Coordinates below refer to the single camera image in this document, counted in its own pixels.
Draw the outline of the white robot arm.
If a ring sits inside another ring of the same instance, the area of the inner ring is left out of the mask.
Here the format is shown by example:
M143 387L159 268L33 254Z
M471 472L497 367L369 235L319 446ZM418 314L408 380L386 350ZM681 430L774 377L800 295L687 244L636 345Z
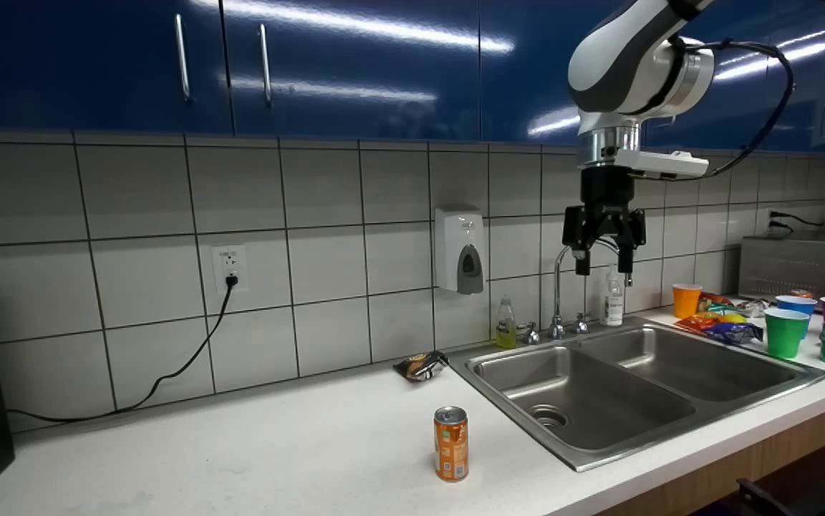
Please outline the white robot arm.
M581 205L565 211L561 244L575 274L590 274L597 241L617 244L617 268L633 277L648 244L644 214L633 211L638 179L706 179L691 153L644 153L641 125L691 113L713 80L713 52L681 30L713 0L633 0L593 30L570 54L568 86L580 109Z

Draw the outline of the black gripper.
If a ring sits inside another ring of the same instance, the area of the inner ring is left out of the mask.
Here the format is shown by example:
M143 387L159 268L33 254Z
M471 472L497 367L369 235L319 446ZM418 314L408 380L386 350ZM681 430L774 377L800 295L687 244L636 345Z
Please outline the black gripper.
M613 239L620 274L633 288L633 255L648 241L644 214L633 211L636 181L624 166L590 166L581 173L581 205L565 211L561 244L574 246L575 277L590 277L590 246Z

